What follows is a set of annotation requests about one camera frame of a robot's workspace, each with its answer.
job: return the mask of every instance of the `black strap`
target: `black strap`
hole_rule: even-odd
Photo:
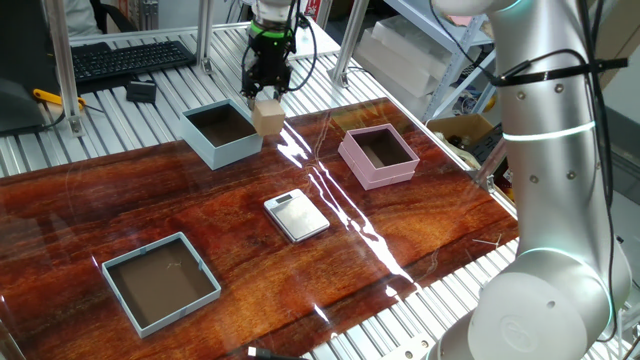
[[[564,69],[549,70],[533,74],[516,75],[509,77],[494,77],[491,84],[495,87],[531,84],[535,82],[563,79],[576,75],[598,74],[611,69],[620,69],[629,66],[628,59],[596,60],[595,64],[572,66]]]

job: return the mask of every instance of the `wooden block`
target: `wooden block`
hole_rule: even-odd
[[[251,118],[258,135],[276,135],[284,126],[284,110],[277,100],[256,102]]]

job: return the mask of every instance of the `keyboard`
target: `keyboard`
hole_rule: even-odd
[[[191,65],[195,56],[179,41],[112,50],[106,43],[71,48],[76,83]]]

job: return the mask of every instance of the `wooden table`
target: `wooden table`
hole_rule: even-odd
[[[420,157],[364,191],[337,149],[391,123]],[[331,227],[289,243],[263,202],[299,188]],[[140,339],[102,262],[182,231],[219,300]],[[300,355],[517,236],[517,223],[388,100],[288,120],[263,151],[211,171],[183,141],[0,180],[0,319],[28,359]]]

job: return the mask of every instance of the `open square box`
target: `open square box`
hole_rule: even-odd
[[[348,131],[338,152],[365,190],[411,179],[420,161],[390,124]]]
[[[181,232],[102,263],[102,273],[141,338],[220,297],[220,284]]]
[[[192,109],[180,118],[182,138],[216,170],[262,149],[251,115],[230,99]]]

